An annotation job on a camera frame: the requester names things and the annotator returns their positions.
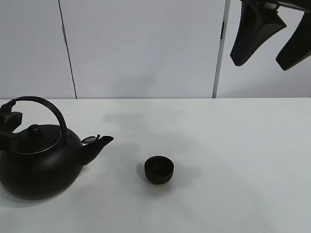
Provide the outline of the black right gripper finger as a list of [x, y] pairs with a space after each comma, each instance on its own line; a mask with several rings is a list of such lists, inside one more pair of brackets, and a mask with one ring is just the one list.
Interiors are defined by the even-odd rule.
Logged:
[[286, 71], [311, 55], [311, 14], [305, 12], [289, 41], [276, 57]]
[[273, 35], [286, 28], [274, 0], [243, 0], [237, 36], [230, 53], [236, 66], [242, 66]]

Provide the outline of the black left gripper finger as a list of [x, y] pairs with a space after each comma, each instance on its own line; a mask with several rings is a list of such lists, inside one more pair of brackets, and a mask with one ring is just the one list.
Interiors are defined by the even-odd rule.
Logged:
[[12, 133], [21, 125], [22, 113], [12, 112], [9, 108], [0, 108], [0, 130], [5, 133]]
[[13, 133], [0, 132], [0, 150], [6, 151], [9, 150], [14, 138]]

